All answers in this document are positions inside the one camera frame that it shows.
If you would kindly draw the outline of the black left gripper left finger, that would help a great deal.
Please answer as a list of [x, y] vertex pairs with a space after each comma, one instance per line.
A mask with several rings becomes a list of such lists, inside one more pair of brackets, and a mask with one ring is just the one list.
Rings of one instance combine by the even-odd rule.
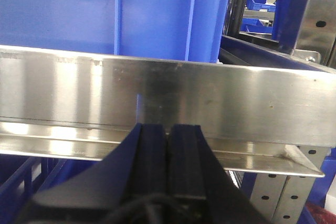
[[137, 124], [103, 160], [35, 194], [16, 223], [163, 223], [163, 127]]

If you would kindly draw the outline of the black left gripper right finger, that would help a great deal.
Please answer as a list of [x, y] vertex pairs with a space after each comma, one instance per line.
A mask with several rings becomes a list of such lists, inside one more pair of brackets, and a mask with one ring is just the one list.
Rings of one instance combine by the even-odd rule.
[[199, 125], [174, 125], [169, 146], [169, 191], [191, 215], [188, 223], [268, 223], [234, 185]]

